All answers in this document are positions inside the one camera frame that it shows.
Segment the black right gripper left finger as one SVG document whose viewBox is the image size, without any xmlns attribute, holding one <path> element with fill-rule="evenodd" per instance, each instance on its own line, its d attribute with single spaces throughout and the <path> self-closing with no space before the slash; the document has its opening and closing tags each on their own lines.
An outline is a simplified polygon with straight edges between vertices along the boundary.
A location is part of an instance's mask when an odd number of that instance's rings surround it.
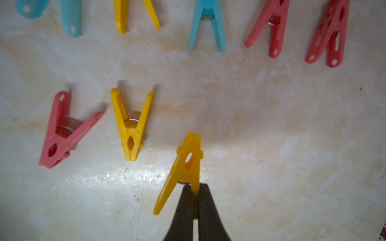
<svg viewBox="0 0 386 241">
<path fill-rule="evenodd" d="M 192 241 L 194 223 L 194 194 L 190 185 L 183 187 L 173 220 L 164 241 Z"/>
</svg>

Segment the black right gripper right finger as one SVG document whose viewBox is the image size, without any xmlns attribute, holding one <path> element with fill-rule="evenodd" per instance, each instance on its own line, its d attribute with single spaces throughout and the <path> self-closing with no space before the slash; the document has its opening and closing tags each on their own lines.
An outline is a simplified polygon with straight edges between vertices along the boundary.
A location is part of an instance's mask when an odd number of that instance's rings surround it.
<svg viewBox="0 0 386 241">
<path fill-rule="evenodd" d="M 230 241 L 208 184 L 201 183 L 198 196 L 199 241 Z"/>
</svg>

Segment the yellow clothespin second row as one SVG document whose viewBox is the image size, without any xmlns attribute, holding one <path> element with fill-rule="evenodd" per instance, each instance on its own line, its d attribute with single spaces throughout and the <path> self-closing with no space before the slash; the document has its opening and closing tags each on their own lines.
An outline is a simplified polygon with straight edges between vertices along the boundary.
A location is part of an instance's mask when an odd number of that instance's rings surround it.
<svg viewBox="0 0 386 241">
<path fill-rule="evenodd" d="M 139 120 L 136 124 L 132 124 L 119 90 L 117 88 L 111 89 L 112 105 L 126 161 L 136 161 L 140 149 L 143 147 L 142 139 L 145 134 L 153 96 L 154 93 L 152 92 L 148 94 Z"/>
<path fill-rule="evenodd" d="M 201 136 L 188 132 L 183 144 L 177 149 L 177 157 L 158 196 L 153 213 L 160 214 L 175 186 L 183 182 L 189 184 L 194 195 L 195 217 L 198 217 L 200 190 L 200 165 L 203 159 Z"/>
</svg>

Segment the red clothespin second row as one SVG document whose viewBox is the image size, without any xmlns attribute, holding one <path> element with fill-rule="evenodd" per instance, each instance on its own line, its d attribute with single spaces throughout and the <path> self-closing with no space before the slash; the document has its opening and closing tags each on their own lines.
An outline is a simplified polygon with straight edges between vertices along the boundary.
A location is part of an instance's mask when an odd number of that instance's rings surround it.
<svg viewBox="0 0 386 241">
<path fill-rule="evenodd" d="M 53 100 L 39 165 L 48 169 L 66 159 L 70 152 L 102 118 L 103 112 L 91 116 L 75 131 L 69 129 L 71 94 L 60 91 Z"/>
</svg>

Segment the teal clothespin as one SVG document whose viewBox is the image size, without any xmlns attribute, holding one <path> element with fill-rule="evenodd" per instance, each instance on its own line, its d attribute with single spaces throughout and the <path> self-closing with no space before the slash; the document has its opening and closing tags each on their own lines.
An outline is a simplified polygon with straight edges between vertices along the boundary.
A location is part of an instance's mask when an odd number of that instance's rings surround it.
<svg viewBox="0 0 386 241">
<path fill-rule="evenodd" d="M 27 19 L 37 19 L 46 9 L 49 0 L 19 0 L 16 10 Z M 68 36 L 78 38 L 81 35 L 81 1 L 60 1 L 63 29 Z"/>
<path fill-rule="evenodd" d="M 188 52 L 192 52 L 201 21 L 211 22 L 218 51 L 227 49 L 222 10 L 219 0 L 197 0 L 192 20 Z"/>
</svg>

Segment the red clothespin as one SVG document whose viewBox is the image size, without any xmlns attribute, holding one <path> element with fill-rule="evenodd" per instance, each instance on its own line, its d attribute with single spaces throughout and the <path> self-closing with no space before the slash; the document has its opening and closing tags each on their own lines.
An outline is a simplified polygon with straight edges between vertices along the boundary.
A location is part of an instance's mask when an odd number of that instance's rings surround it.
<svg viewBox="0 0 386 241">
<path fill-rule="evenodd" d="M 326 51 L 326 65 L 338 67 L 344 58 L 350 0 L 329 1 L 315 32 L 305 61 L 317 62 Z"/>
<path fill-rule="evenodd" d="M 267 1 L 245 42 L 245 47 L 251 47 L 259 37 L 265 25 L 269 24 L 271 29 L 269 57 L 273 59 L 278 58 L 282 51 L 289 5 L 290 0 Z"/>
</svg>

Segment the yellow clothespin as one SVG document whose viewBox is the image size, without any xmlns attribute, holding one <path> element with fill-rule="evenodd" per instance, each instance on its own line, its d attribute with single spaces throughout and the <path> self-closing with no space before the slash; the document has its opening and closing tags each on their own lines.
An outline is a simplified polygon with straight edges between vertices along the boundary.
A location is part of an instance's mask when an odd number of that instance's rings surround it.
<svg viewBox="0 0 386 241">
<path fill-rule="evenodd" d="M 143 1 L 156 28 L 160 29 L 160 22 L 158 20 L 155 8 L 151 0 Z M 127 0 L 114 0 L 114 13 L 115 24 L 119 34 L 123 35 L 127 32 L 127 13 L 128 13 L 128 1 Z"/>
</svg>

